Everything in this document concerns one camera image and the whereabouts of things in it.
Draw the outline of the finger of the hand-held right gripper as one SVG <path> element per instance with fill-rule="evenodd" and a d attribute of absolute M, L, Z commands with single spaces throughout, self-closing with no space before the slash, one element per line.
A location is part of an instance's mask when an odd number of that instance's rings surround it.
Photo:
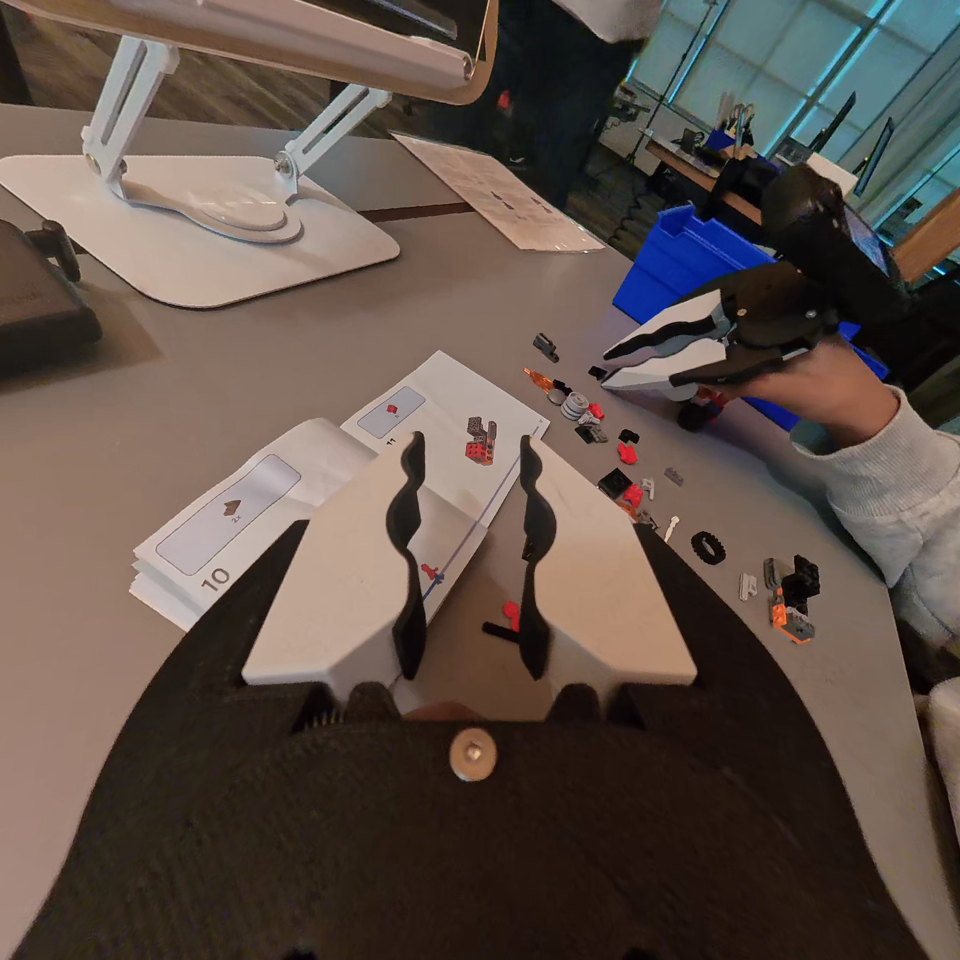
<path fill-rule="evenodd" d="M 699 339 L 667 356 L 651 354 L 646 356 L 642 362 L 630 361 L 628 366 L 605 375 L 600 383 L 607 391 L 620 394 L 634 392 L 696 394 L 700 388 L 699 384 L 693 382 L 674 386 L 670 377 L 722 361 L 725 358 L 726 343 L 724 341 Z"/>
<path fill-rule="evenodd" d="M 702 340 L 721 341 L 733 327 L 722 292 L 707 291 L 660 311 L 605 351 L 603 361 L 644 362 L 673 356 Z"/>

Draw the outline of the printed paper sheet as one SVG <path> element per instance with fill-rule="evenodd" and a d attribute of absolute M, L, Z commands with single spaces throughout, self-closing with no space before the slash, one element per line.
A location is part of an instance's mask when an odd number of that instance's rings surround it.
<path fill-rule="evenodd" d="M 518 249 L 584 254 L 604 248 L 494 157 L 398 131 L 391 135 Z"/>

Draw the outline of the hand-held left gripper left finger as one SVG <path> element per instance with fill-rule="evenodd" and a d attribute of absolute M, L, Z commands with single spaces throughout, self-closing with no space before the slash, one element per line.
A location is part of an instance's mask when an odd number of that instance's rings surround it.
<path fill-rule="evenodd" d="M 426 438 L 402 434 L 310 515 L 242 669 L 249 686 L 416 678 L 427 619 L 411 542 L 422 525 Z"/>

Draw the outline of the black orange lego assembly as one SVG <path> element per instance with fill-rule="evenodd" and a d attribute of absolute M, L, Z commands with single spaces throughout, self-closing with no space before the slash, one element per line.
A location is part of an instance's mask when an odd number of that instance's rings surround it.
<path fill-rule="evenodd" d="M 796 644 L 811 642 L 815 627 L 810 620 L 810 599 L 821 593 L 817 564 L 802 555 L 794 557 L 792 566 L 765 558 L 763 577 L 771 626 Z"/>

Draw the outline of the wooden desk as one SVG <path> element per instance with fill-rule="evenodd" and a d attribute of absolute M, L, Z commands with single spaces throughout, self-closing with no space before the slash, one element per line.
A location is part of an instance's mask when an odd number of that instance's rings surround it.
<path fill-rule="evenodd" d="M 959 247 L 959 188 L 943 198 L 893 247 L 905 283 L 918 282 Z"/>

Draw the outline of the lego pieces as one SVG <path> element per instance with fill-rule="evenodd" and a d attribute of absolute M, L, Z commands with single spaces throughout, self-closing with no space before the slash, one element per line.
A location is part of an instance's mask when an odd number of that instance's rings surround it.
<path fill-rule="evenodd" d="M 598 403 L 590 402 L 564 381 L 528 367 L 524 367 L 523 373 L 546 394 L 549 402 L 559 408 L 560 414 L 574 424 L 575 434 L 587 445 L 604 445 L 610 440 L 604 428 L 605 414 Z M 639 464 L 639 441 L 640 436 L 634 431 L 624 429 L 620 432 L 616 453 L 622 466 Z M 636 482 L 623 469 L 616 467 L 597 482 L 597 488 L 626 512 L 634 524 L 646 525 L 654 531 L 659 529 L 659 523 L 649 511 L 649 504 L 653 503 L 656 493 L 652 477 L 643 477 Z"/>

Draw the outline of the lego instruction booklet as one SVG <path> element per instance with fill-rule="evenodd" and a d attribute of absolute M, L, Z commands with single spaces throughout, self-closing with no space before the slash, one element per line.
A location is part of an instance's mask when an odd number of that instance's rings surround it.
<path fill-rule="evenodd" d="M 441 351 L 342 425 L 307 420 L 253 454 L 134 549 L 130 594 L 183 631 L 294 522 L 417 431 L 421 524 L 410 543 L 427 619 L 482 544 L 549 420 Z"/>

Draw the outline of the blue plastic bin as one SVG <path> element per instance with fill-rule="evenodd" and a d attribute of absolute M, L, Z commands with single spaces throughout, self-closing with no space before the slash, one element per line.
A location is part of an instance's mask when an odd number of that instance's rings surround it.
<path fill-rule="evenodd" d="M 763 253 L 758 246 L 748 243 L 722 224 L 702 222 L 691 206 L 669 210 L 659 216 L 614 296 L 613 306 L 639 327 L 669 306 L 715 291 L 718 282 L 729 275 L 776 263 L 780 256 L 775 253 L 776 257 Z M 844 324 L 840 335 L 851 340 L 858 330 L 854 325 Z M 629 364 L 603 363 L 610 373 Z M 655 391 L 606 391 L 623 397 L 659 394 Z M 680 402 L 691 401 L 695 393 L 661 395 Z"/>

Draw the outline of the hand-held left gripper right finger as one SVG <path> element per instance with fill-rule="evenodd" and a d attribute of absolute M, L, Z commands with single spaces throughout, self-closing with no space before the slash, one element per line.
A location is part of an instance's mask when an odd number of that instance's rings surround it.
<path fill-rule="evenodd" d="M 526 570 L 523 666 L 554 694 L 585 685 L 602 707 L 623 686 L 689 687 L 697 667 L 637 525 L 540 438 L 520 441 Z"/>

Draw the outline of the black power adapter box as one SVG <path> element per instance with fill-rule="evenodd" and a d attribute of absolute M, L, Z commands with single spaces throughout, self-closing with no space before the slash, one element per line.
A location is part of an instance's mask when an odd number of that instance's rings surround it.
<path fill-rule="evenodd" d="M 61 224 L 24 231 L 1 221 L 1 375 L 30 374 L 81 356 L 103 330 L 78 291 L 81 271 Z"/>

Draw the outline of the person's right hand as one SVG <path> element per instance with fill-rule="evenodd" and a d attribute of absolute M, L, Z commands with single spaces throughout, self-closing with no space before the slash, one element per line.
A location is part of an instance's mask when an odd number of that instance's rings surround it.
<path fill-rule="evenodd" d="M 729 400 L 770 402 L 822 426 L 836 447 L 876 437 L 899 413 L 899 395 L 839 335 L 744 383 L 716 387 Z"/>

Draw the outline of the person's right forearm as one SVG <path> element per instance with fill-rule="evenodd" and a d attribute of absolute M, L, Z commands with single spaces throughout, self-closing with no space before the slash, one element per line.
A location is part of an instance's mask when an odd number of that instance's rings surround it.
<path fill-rule="evenodd" d="M 827 502 L 870 557 L 887 587 L 907 570 L 958 574 L 958 437 L 935 430 L 905 393 L 884 386 L 897 404 L 874 436 L 839 447 L 825 427 L 802 420 L 789 438 L 814 468 Z"/>

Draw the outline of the white laptop stand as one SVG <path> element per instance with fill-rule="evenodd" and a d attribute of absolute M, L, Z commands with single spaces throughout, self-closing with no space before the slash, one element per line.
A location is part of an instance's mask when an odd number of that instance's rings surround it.
<path fill-rule="evenodd" d="M 212 309 L 397 259 L 307 171 L 394 94 L 462 106 L 486 89 L 498 2 L 8 2 L 120 38 L 79 153 L 2 159 L 2 186 L 140 294 Z M 184 50 L 346 84 L 275 157 L 132 154 Z"/>

